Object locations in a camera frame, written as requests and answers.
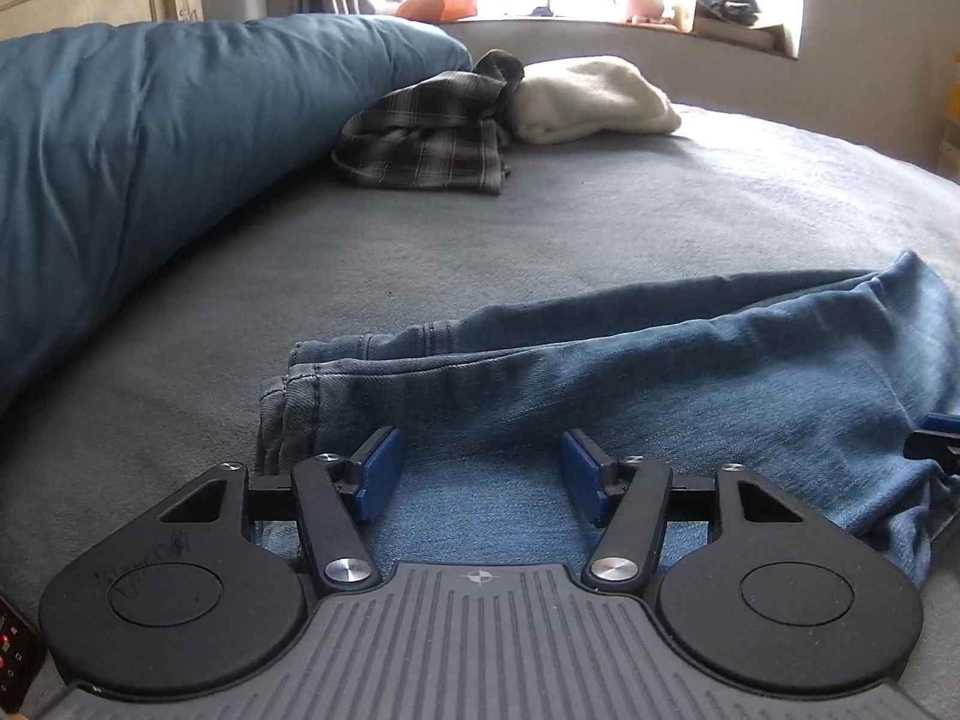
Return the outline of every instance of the round black pad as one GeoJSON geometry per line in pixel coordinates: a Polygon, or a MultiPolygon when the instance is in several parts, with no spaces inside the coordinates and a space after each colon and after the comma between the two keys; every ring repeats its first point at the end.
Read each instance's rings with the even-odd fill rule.
{"type": "Polygon", "coordinates": [[[114,581],[109,600],[127,622],[169,628],[203,617],[223,591],[212,571],[185,562],[162,562],[135,568],[114,581]]]}
{"type": "Polygon", "coordinates": [[[740,522],[667,571],[656,611],[694,659],[741,685],[830,694],[896,675],[923,626],[920,595],[818,517],[740,522]]]}
{"type": "Polygon", "coordinates": [[[777,562],[752,570],[740,583],[747,606],[785,625],[824,625],[839,619],[853,603],[847,580],[808,562],[777,562]],[[805,598],[796,603],[795,592],[805,598]]]}
{"type": "Polygon", "coordinates": [[[74,560],[40,599],[66,682],[182,698],[240,680],[301,630],[304,588],[243,536],[246,472],[218,466],[74,560]]]}

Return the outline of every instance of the remote control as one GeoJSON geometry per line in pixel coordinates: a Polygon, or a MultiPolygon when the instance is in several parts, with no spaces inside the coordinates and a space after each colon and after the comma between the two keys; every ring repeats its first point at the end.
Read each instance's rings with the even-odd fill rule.
{"type": "Polygon", "coordinates": [[[40,636],[0,594],[0,709],[3,712],[20,709],[45,655],[40,636]]]}

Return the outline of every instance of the white towel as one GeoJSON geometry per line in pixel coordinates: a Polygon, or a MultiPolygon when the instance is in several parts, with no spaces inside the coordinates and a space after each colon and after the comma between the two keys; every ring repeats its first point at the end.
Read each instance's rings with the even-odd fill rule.
{"type": "Polygon", "coordinates": [[[601,129],[673,132],[680,114],[667,95],[617,56],[527,65],[507,121],[527,143],[563,143],[601,129]]]}

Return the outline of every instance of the orange bag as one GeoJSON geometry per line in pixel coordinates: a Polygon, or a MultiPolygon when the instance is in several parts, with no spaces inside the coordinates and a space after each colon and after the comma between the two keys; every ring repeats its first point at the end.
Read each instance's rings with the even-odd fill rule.
{"type": "Polygon", "coordinates": [[[412,22],[454,22],[477,15],[477,0],[404,0],[397,15],[412,22]]]}

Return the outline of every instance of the logo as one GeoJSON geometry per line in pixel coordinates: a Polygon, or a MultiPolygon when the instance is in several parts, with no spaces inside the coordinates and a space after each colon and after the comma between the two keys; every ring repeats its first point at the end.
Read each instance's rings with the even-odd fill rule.
{"type": "Polygon", "coordinates": [[[463,575],[464,579],[469,579],[477,584],[486,584],[491,579],[496,579],[496,576],[491,574],[490,571],[485,571],[483,568],[478,568],[476,571],[470,571],[469,574],[463,575]]]}

